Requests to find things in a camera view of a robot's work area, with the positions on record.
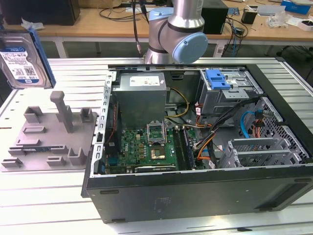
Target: hard drive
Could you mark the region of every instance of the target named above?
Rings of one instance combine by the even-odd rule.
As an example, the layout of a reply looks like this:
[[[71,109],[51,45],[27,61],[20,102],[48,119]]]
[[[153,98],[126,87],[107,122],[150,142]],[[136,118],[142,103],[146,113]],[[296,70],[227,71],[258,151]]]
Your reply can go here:
[[[13,89],[53,88],[56,81],[34,29],[0,30],[0,68]]]

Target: gray power supply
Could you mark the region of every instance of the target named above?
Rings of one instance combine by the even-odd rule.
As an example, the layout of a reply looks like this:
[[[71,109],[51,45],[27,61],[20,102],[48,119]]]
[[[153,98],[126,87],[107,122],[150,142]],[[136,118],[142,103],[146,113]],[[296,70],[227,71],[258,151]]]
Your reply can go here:
[[[164,73],[124,73],[113,95],[119,100],[123,129],[143,129],[152,121],[163,122],[166,103]]]

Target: blue drive bay latch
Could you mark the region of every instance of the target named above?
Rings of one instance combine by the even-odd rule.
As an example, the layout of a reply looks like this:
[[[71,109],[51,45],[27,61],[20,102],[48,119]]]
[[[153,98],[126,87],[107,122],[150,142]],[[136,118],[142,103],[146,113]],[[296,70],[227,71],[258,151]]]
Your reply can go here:
[[[230,85],[219,70],[206,70],[206,79],[210,82],[212,90],[229,90]]]

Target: gray floor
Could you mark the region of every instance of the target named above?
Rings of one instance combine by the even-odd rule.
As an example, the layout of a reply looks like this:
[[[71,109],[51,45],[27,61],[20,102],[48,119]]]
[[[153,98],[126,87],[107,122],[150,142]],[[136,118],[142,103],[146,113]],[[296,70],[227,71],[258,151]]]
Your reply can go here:
[[[58,58],[56,46],[52,42],[43,42],[43,46],[48,58]],[[147,43],[142,43],[142,51],[148,49]],[[97,54],[95,43],[89,42],[66,42],[68,55],[70,58],[94,58],[94,57],[137,57],[138,52],[135,43],[101,43],[102,53]],[[204,57],[212,57],[215,45],[209,45]],[[267,46],[251,46],[242,45],[237,57],[265,57],[264,51]],[[276,52],[280,51],[282,47],[274,46],[269,57],[276,57]],[[230,57],[231,53],[225,53],[224,57]],[[306,55],[301,50],[296,50],[293,47],[284,51],[282,57],[304,78],[307,77],[309,71],[313,67],[313,59],[308,60]],[[0,74],[0,95],[3,100],[10,94],[10,88],[6,84],[5,79]],[[313,84],[313,73],[311,73],[308,82]]]

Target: motherboard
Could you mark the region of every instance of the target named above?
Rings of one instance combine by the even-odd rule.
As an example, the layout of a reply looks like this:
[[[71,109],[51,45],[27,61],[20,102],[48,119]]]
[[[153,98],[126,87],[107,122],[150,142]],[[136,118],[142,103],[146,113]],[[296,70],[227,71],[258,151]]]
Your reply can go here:
[[[122,130],[121,151],[107,156],[111,174],[192,169],[192,146],[197,141],[193,128]],[[162,143],[151,140],[162,139]]]

